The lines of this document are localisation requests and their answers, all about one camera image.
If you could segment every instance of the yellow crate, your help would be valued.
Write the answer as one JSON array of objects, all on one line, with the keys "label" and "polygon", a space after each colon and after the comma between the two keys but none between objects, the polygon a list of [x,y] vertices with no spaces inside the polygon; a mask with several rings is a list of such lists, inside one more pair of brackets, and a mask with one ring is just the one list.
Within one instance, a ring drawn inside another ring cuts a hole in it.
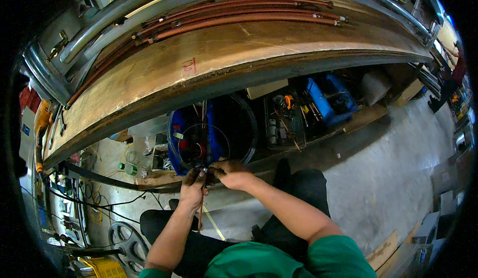
[{"label": "yellow crate", "polygon": [[78,259],[92,267],[98,278],[128,278],[123,267],[116,260],[108,257],[89,259],[79,257]]}]

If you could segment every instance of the dirty hand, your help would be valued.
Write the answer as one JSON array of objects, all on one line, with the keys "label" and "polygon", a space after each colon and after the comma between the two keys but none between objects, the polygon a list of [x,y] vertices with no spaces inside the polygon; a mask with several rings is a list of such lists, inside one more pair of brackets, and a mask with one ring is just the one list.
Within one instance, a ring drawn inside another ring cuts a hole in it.
[{"label": "dirty hand", "polygon": [[209,191],[204,186],[206,174],[198,168],[192,168],[182,181],[179,206],[197,211],[201,205],[203,195],[207,196]]},{"label": "dirty hand", "polygon": [[256,178],[242,165],[241,161],[224,160],[223,158],[219,160],[209,166],[209,173],[213,174],[229,189],[242,190],[242,187],[249,180]]}]

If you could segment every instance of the black wheel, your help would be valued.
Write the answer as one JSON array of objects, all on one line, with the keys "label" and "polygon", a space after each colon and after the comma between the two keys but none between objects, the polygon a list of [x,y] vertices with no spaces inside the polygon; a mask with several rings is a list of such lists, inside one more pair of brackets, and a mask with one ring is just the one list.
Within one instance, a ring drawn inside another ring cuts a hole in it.
[{"label": "black wheel", "polygon": [[122,253],[116,254],[116,258],[123,268],[140,275],[149,249],[136,229],[126,222],[115,222],[108,230],[108,242],[114,249],[121,250]]}]

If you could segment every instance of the blue plastic bin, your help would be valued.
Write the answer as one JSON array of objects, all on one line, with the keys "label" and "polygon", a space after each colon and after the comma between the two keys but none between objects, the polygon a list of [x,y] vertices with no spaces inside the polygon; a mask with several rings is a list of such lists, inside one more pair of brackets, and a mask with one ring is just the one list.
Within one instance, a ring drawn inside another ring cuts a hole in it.
[{"label": "blue plastic bin", "polygon": [[[327,99],[325,98],[324,94],[318,87],[316,80],[328,80],[333,84],[333,86],[336,89],[336,92],[345,92],[340,97],[346,97],[348,100],[347,113],[344,113],[344,114],[335,113],[335,111],[332,109]],[[345,88],[344,84],[340,81],[340,79],[335,75],[328,74],[327,76],[325,76],[325,78],[322,77],[318,79],[309,78],[307,92],[312,97],[312,100],[314,101],[315,105],[319,109],[320,114],[322,114],[322,117],[324,118],[324,122],[326,123],[326,126],[333,126],[344,120],[347,120],[348,118],[352,116],[354,112],[359,110],[359,107],[355,103],[355,100],[350,95],[349,91]]]}]

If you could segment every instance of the copper tubing bundle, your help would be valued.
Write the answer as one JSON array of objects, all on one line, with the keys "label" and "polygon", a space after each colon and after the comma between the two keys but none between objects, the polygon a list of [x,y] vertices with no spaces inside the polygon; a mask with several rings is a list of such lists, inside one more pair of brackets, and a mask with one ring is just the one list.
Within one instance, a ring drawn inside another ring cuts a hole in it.
[{"label": "copper tubing bundle", "polygon": [[144,30],[137,32],[133,39],[136,39],[140,36],[148,35],[155,31],[155,33],[160,33],[164,30],[168,30],[177,26],[184,26],[187,24],[199,22],[206,19],[212,18],[220,18],[220,17],[227,17],[232,15],[243,15],[243,14],[251,14],[251,13],[279,13],[279,12],[288,12],[288,13],[297,13],[297,14],[309,14],[309,15],[316,15],[317,18],[332,18],[332,19],[340,19],[340,16],[322,13],[313,10],[305,10],[305,9],[296,9],[296,8],[243,8],[237,10],[221,10],[221,11],[214,11],[211,14],[202,15],[196,18],[186,19],[184,21],[179,21],[181,17],[174,17],[164,22],[154,24],[150,27],[147,27]]},{"label": "copper tubing bundle", "polygon": [[165,32],[162,32],[158,35],[155,35],[151,38],[145,38],[141,41],[137,41],[136,45],[141,45],[143,43],[157,42],[164,40],[171,36],[175,36],[184,32],[220,26],[225,24],[234,24],[234,23],[244,23],[244,22],[258,22],[258,21],[295,21],[295,22],[311,22],[317,24],[324,24],[330,26],[338,26],[339,22],[330,19],[319,18],[314,14],[302,14],[302,13],[253,13],[253,14],[244,14],[237,16],[228,16],[219,19],[206,20],[204,22],[197,22],[187,26],[177,27]]},{"label": "copper tubing bundle", "polygon": [[187,8],[185,10],[182,10],[180,12],[170,14],[170,15],[168,15],[166,17],[163,17],[163,18],[156,18],[156,19],[153,19],[153,20],[149,20],[149,21],[145,22],[144,25],[148,26],[148,25],[151,25],[151,24],[156,23],[156,22],[161,22],[164,19],[178,17],[178,16],[181,16],[181,15],[186,14],[186,13],[195,12],[195,11],[203,10],[203,9],[212,10],[212,9],[217,8],[217,7],[234,8],[234,7],[237,7],[238,4],[241,4],[242,6],[247,5],[247,4],[249,4],[249,5],[271,4],[271,5],[276,5],[276,6],[277,5],[284,5],[284,4],[294,5],[294,6],[303,5],[303,4],[314,4],[314,5],[325,6],[325,7],[328,7],[328,8],[334,8],[334,4],[331,1],[325,2],[325,1],[317,1],[317,0],[225,0],[225,1],[220,1],[220,2],[209,3],[209,4],[206,4],[206,5],[200,5],[200,6],[195,5],[195,6],[192,6],[190,8]]},{"label": "copper tubing bundle", "polygon": [[71,105],[80,97],[80,95],[88,88],[90,87],[94,81],[98,78],[98,76],[108,67],[110,66],[117,58],[119,58],[121,55],[123,55],[126,51],[129,49],[133,48],[134,42],[128,42],[125,44],[122,48],[118,48],[115,52],[113,52],[110,56],[105,58],[104,60],[100,61],[99,64],[94,66],[96,68],[96,71],[93,72],[93,74],[86,79],[86,81],[80,86],[80,88],[76,91],[76,93],[70,98],[68,101],[67,106],[65,107],[65,110],[69,109]]},{"label": "copper tubing bundle", "polygon": [[120,56],[134,48],[166,38],[225,24],[257,21],[311,22],[329,26],[339,26],[344,17],[320,12],[305,7],[325,6],[333,8],[332,2],[317,0],[226,0],[212,2],[206,0],[162,18],[152,19],[142,24],[143,30],[137,32],[127,42],[94,66],[94,72],[68,102],[69,108],[77,98]]}]

